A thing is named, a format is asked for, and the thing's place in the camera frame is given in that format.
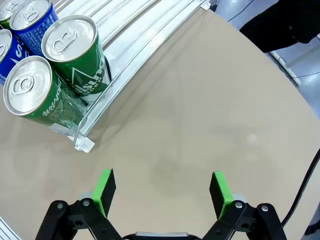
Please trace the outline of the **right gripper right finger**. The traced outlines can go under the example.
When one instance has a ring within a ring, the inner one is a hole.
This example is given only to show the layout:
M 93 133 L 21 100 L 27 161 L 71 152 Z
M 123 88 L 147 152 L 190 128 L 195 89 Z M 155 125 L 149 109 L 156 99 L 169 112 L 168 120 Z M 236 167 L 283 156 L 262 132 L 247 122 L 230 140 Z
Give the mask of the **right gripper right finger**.
M 287 237 L 273 205 L 257 207 L 235 199 L 221 171 L 212 173 L 209 192 L 217 217 L 204 240 L 230 240 L 236 232 L 246 233 L 249 240 L 285 240 Z

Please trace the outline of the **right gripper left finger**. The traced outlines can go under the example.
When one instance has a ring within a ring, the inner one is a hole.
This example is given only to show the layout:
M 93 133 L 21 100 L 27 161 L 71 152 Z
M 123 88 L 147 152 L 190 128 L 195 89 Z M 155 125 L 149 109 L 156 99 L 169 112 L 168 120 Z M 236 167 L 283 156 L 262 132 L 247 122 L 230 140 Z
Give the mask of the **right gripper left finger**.
M 91 197 L 53 201 L 36 235 L 37 240 L 72 240 L 78 230 L 89 230 L 95 240 L 121 240 L 122 237 L 108 220 L 116 191 L 114 171 L 105 169 Z

